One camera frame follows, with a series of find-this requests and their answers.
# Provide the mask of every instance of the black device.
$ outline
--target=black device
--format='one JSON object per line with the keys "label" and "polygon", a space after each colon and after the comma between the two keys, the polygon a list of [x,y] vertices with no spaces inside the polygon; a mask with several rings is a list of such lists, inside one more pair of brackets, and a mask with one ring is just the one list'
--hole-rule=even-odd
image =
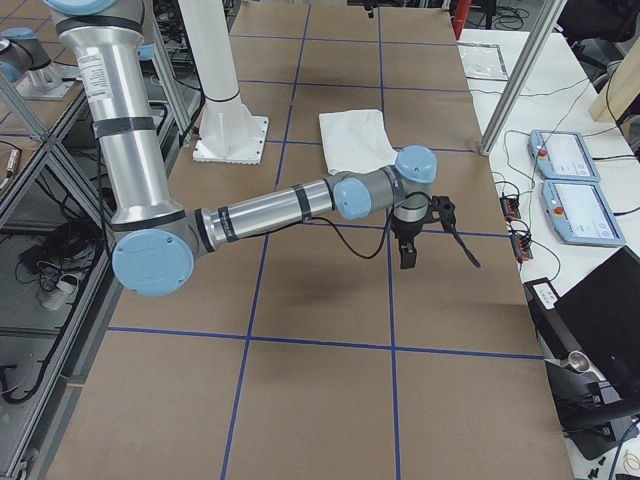
{"label": "black device", "polygon": [[621,248],[555,309],[620,396],[640,396],[640,258]]}

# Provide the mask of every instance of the black tape band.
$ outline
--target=black tape band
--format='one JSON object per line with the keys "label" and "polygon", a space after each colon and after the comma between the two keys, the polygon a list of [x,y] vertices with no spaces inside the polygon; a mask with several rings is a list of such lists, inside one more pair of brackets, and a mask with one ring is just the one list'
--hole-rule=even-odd
{"label": "black tape band", "polygon": [[151,117],[121,117],[109,118],[93,122],[93,133],[96,138],[120,135],[137,130],[154,130],[156,126]]}
{"label": "black tape band", "polygon": [[389,185],[391,186],[391,191],[393,192],[393,205],[400,205],[405,200],[405,193],[404,185],[402,184],[402,180],[398,175],[396,167],[394,167],[393,165],[387,165],[386,167],[382,167],[380,170],[382,170],[389,179]]}
{"label": "black tape band", "polygon": [[221,207],[218,209],[218,217],[220,218],[220,225],[222,225],[222,231],[224,236],[227,237],[227,242],[232,243],[238,240],[236,232],[233,229],[233,223],[231,223],[231,216],[229,215],[229,207]]}
{"label": "black tape band", "polygon": [[205,95],[205,98],[207,100],[211,100],[212,102],[216,102],[216,103],[225,103],[225,102],[230,102],[231,100],[233,100],[234,98],[236,98],[238,95],[240,95],[240,90],[238,90],[236,92],[236,94],[233,97],[229,97],[229,98],[225,98],[224,100],[216,100],[215,98],[211,98],[211,97],[207,97]]}
{"label": "black tape band", "polygon": [[331,210],[335,210],[336,209],[336,201],[333,198],[333,190],[331,190],[331,185],[329,185],[329,182],[327,182],[326,178],[323,178],[322,181],[327,186],[327,190],[329,191],[329,198],[331,199]]}
{"label": "black tape band", "polygon": [[79,17],[71,17],[62,20],[56,25],[56,33],[58,35],[81,27],[119,27],[142,33],[142,25],[133,20],[119,17],[106,17],[101,15],[84,15]]}
{"label": "black tape band", "polygon": [[291,187],[298,197],[298,205],[300,205],[300,212],[302,213],[302,221],[311,221],[311,205],[309,205],[309,198],[307,192],[304,191],[302,185],[294,185]]}
{"label": "black tape band", "polygon": [[184,218],[186,214],[184,210],[179,212],[163,215],[162,217],[150,218],[149,220],[140,220],[139,222],[114,223],[112,228],[114,232],[130,232],[133,230],[142,230],[144,228],[153,228],[160,225],[166,225]]}
{"label": "black tape band", "polygon": [[200,240],[204,245],[204,248],[209,253],[213,253],[215,248],[211,245],[209,241],[209,234],[207,233],[207,228],[204,226],[204,219],[202,218],[202,209],[199,208],[193,212],[193,216],[196,218],[196,226],[198,227],[198,233],[200,234]]}
{"label": "black tape band", "polygon": [[49,58],[46,62],[41,63],[40,65],[37,66],[33,66],[29,69],[30,72],[37,72],[38,70],[48,67],[49,65],[51,65],[51,59]]}

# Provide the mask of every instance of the black chair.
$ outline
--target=black chair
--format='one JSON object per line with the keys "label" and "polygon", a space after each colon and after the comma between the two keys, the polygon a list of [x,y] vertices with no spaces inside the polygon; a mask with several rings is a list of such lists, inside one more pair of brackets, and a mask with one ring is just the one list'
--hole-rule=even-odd
{"label": "black chair", "polygon": [[558,25],[578,60],[606,70],[606,65],[584,54],[581,42],[589,38],[630,40],[636,32],[638,13],[640,0],[568,0]]}

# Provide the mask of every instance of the white pillar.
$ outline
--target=white pillar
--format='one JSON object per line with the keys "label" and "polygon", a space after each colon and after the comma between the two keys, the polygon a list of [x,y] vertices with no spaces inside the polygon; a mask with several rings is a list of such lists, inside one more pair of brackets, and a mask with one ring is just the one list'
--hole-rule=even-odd
{"label": "white pillar", "polygon": [[254,117],[238,90],[222,0],[180,0],[207,102],[194,160],[260,163],[269,119]]}

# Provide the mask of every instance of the screen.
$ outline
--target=screen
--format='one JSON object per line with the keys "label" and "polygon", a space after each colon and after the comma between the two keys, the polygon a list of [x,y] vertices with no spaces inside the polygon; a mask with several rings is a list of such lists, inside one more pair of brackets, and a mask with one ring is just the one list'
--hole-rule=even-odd
{"label": "screen", "polygon": [[640,259],[614,253],[562,296],[556,310],[622,397],[640,394]]}
{"label": "screen", "polygon": [[556,183],[555,188],[576,237],[618,238],[594,187]]}
{"label": "screen", "polygon": [[553,171],[562,175],[590,177],[591,171],[585,160],[585,153],[576,135],[554,133],[544,135],[545,148]]}

